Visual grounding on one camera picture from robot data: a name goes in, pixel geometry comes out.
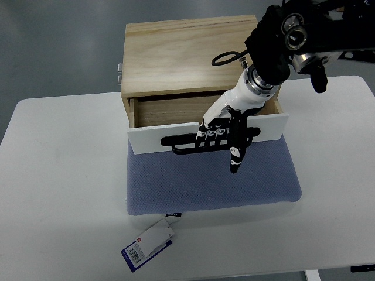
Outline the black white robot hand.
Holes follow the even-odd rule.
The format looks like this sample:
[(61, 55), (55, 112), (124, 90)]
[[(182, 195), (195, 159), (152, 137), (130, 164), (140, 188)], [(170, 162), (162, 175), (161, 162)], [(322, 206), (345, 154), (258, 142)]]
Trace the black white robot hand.
[(224, 92), (204, 114), (195, 147), (212, 138), (218, 141), (227, 133), (230, 171), (237, 173), (246, 154), (247, 118), (260, 112), (276, 92), (276, 86), (266, 83), (253, 65), (247, 67), (236, 86)]

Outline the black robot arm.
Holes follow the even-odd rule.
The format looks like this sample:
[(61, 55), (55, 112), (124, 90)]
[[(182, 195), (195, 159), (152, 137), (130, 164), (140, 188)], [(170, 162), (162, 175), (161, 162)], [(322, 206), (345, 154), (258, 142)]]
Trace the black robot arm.
[(374, 1), (283, 1), (267, 8), (244, 44), (245, 51), (222, 53), (212, 66), (249, 54), (266, 88), (286, 81), (293, 66), (323, 93), (328, 60), (374, 63)]

